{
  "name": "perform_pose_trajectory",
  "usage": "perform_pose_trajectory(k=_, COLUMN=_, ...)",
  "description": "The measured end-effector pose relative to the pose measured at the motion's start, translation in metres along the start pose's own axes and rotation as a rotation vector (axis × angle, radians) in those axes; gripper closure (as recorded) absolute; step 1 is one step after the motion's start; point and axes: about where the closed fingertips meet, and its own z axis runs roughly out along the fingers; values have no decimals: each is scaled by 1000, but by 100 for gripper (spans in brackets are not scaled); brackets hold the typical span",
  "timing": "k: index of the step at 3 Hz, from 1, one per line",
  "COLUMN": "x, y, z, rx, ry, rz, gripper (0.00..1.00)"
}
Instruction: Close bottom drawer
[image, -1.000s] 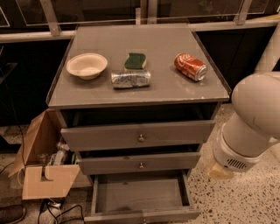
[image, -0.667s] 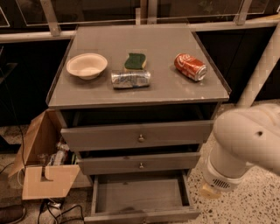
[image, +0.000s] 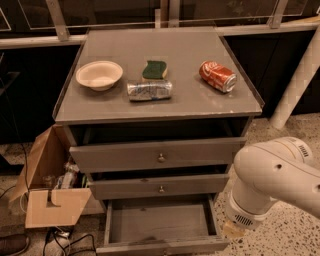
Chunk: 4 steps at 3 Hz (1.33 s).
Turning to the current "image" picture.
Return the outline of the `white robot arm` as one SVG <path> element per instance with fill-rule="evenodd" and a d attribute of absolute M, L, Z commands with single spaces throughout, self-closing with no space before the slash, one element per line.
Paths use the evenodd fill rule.
<path fill-rule="evenodd" d="M 256 229 L 279 202 L 320 218 L 320 170 L 302 140 L 281 137 L 243 147 L 234 158 L 237 179 L 226 199 L 225 235 Z"/>

